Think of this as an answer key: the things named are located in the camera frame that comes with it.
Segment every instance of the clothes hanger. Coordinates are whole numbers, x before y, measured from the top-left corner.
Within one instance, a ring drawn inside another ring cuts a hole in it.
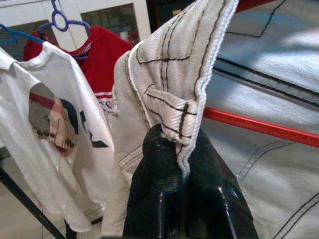
[[[241,0],[238,4],[236,12],[248,10],[250,8],[263,5],[275,0]],[[275,137],[291,140],[294,142],[307,144],[319,148],[319,134],[314,134],[295,128],[285,127],[283,125],[274,124],[246,116],[237,115],[230,112],[206,107],[204,110],[205,118],[218,122],[234,125],[237,127],[249,129],[255,132],[265,133]]]
[[[9,35],[12,36],[12,39],[8,39],[8,40],[1,40],[1,45],[6,45],[6,44],[10,44],[10,43],[15,43],[17,44],[18,43],[18,40],[17,40],[17,36],[21,36],[21,37],[24,37],[24,38],[27,38],[29,40],[32,40],[32,41],[35,41],[35,42],[38,42],[38,43],[43,43],[44,41],[37,38],[37,37],[34,37],[32,35],[29,35],[27,33],[24,33],[24,32],[21,32],[21,31],[13,31],[13,30],[9,30],[6,26],[4,26],[3,24],[0,24],[0,28],[2,28],[3,30],[5,30]]]
[[[90,25],[90,24],[88,24],[88,23],[85,22],[85,21],[77,21],[77,20],[69,20],[69,19],[67,19],[67,17],[64,15],[64,13],[63,13],[62,11],[58,10],[58,8],[57,8],[55,2],[56,2],[56,0],[51,0],[51,3],[52,3],[53,8],[54,8],[53,13],[52,13],[52,22],[45,23],[45,24],[43,24],[43,25],[41,25],[41,26],[39,27],[38,33],[39,33],[39,35],[40,35],[41,37],[42,37],[43,34],[44,34],[44,30],[45,30],[46,28],[48,28],[48,27],[55,26],[56,29],[58,29],[59,31],[66,32],[66,31],[68,30],[70,24],[82,25],[82,26],[84,26],[84,27],[87,29],[87,31],[90,33],[90,28],[91,28],[91,25]],[[65,24],[64,27],[58,26],[58,24],[57,24],[57,22],[56,22],[56,20],[55,20],[55,18],[56,18],[57,15],[60,15],[60,16],[63,18],[64,24]],[[75,58],[76,60],[86,60],[86,59],[87,59],[87,56],[74,56],[73,58]]]

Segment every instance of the purple hanger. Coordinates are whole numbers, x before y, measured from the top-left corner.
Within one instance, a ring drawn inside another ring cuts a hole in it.
[[[43,31],[47,28],[47,27],[50,27],[50,26],[55,26],[59,31],[67,31],[67,29],[69,28],[69,24],[75,24],[75,25],[82,25],[84,26],[89,32],[90,32],[90,24],[88,24],[87,22],[84,22],[84,21],[76,21],[76,20],[68,20],[66,18],[66,16],[63,14],[62,11],[58,10],[58,8],[56,7],[56,4],[55,4],[55,1],[56,0],[51,0],[52,2],[52,5],[53,5],[53,8],[54,8],[54,11],[52,13],[52,22],[49,22],[49,23],[45,23],[43,24],[42,26],[39,27],[39,34],[42,35],[43,34]],[[64,22],[65,22],[65,27],[62,28],[62,27],[59,27],[55,21],[55,17],[56,15],[60,15],[61,17],[63,17],[64,19]]]

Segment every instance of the red metal bar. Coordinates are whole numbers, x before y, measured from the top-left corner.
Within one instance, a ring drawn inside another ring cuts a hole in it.
[[[240,0],[236,12],[245,11],[276,0]]]
[[[313,134],[209,107],[205,108],[204,117],[319,148],[319,134]]]

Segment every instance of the black metal pole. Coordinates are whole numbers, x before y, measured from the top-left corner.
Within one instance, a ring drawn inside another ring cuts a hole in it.
[[[9,191],[37,218],[37,220],[57,239],[65,239],[64,235],[52,224],[33,201],[19,188],[10,176],[0,168],[0,180]]]

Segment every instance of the hanging clothes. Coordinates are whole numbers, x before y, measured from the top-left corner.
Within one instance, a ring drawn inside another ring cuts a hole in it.
[[[87,196],[105,206],[114,146],[85,76],[48,42],[27,62],[0,48],[0,69],[2,141],[45,209],[77,232],[90,230],[80,208]],[[65,147],[48,140],[59,135]]]
[[[160,123],[163,137],[177,142],[184,180],[206,102],[205,88],[236,0],[198,0],[149,38],[124,54],[115,66],[119,114],[109,115],[115,144],[113,193],[102,234],[123,234],[132,175],[140,163],[148,130]]]
[[[278,0],[235,14],[207,106],[319,133],[317,1]],[[204,119],[262,239],[319,236],[319,149]]]
[[[38,32],[33,32],[32,35],[40,38]],[[116,112],[112,101],[114,65],[120,56],[132,47],[131,43],[122,40],[113,32],[94,26],[90,28],[88,39],[79,49],[71,52],[64,50],[71,56],[87,56],[86,60],[80,60],[78,63],[103,110],[107,113]],[[41,50],[41,44],[29,40],[24,47],[24,61],[37,56]]]

